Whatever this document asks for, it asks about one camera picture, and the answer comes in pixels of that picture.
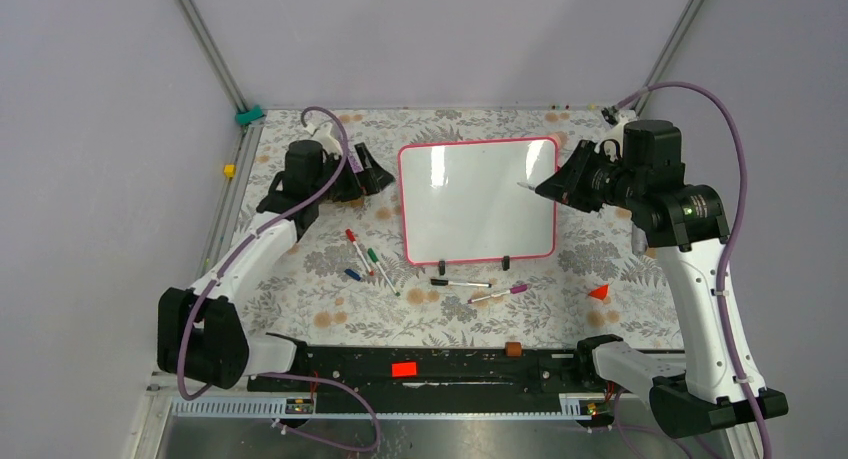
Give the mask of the pink framed whiteboard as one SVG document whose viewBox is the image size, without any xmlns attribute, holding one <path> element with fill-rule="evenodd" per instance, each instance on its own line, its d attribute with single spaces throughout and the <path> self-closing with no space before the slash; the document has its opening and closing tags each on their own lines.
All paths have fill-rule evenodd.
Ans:
<svg viewBox="0 0 848 459">
<path fill-rule="evenodd" d="M 549 137 L 410 144 L 397 154 L 404 253 L 413 265 L 544 258 L 555 204 L 520 188 L 557 170 Z"/>
</svg>

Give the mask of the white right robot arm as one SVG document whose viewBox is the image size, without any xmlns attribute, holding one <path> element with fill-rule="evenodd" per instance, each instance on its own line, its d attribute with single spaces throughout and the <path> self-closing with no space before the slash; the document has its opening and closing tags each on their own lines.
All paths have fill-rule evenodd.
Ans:
<svg viewBox="0 0 848 459">
<path fill-rule="evenodd" d="M 613 334 L 581 340 L 575 381 L 597 391 L 613 383 L 645 401 L 668 436 L 699 436 L 788 413 L 747 345 L 732 290 L 731 229 L 718 193 L 685 179 L 680 130 L 665 120 L 626 124 L 615 158 L 581 141 L 536 194 L 581 212 L 627 210 L 671 290 L 685 364 L 672 366 Z"/>
</svg>

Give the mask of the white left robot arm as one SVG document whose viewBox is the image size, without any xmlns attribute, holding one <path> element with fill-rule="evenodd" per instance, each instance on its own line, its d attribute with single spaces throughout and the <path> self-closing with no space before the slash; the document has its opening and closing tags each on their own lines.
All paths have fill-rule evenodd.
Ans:
<svg viewBox="0 0 848 459">
<path fill-rule="evenodd" d="M 158 368 L 221 389 L 265 373 L 285 389 L 304 386 L 311 366 L 297 354 L 296 340 L 252 331 L 245 304 L 303 238 L 323 201 L 372 196 L 394 181 L 363 143 L 343 153 L 317 140 L 293 142 L 244 236 L 190 287 L 169 288 L 160 297 Z"/>
</svg>

